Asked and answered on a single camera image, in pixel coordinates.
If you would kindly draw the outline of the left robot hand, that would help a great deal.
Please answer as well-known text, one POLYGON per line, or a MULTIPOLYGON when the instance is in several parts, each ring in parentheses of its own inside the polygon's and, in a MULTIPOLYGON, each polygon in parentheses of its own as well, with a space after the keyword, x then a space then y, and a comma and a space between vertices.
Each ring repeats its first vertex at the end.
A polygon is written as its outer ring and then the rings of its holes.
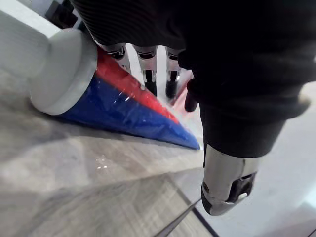
POLYGON ((94 40, 176 49, 203 127, 206 212, 247 198, 259 160, 310 100, 316 79, 313 0, 74 0, 94 40))

